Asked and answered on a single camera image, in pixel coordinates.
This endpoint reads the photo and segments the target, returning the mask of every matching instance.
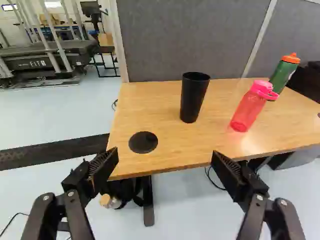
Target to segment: orange bottle cap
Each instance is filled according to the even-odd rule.
[[[299,64],[301,61],[300,58],[297,57],[296,52],[293,52],[290,55],[283,56],[281,60],[292,64]]]

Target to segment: black circular grommet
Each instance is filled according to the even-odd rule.
[[[139,131],[130,137],[129,148],[136,154],[147,154],[158,145],[158,138],[149,131]]]

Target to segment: pink bottle cap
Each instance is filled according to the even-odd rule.
[[[267,100],[276,100],[279,97],[279,94],[272,91],[273,85],[271,82],[263,80],[254,80],[250,91],[258,94],[260,97],[263,97]]]

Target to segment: black floor mat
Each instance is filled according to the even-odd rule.
[[[0,150],[0,171],[105,152],[109,133]]]

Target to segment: cup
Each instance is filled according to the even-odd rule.
[[[182,75],[180,119],[194,123],[204,101],[210,76],[202,72],[185,72]]]

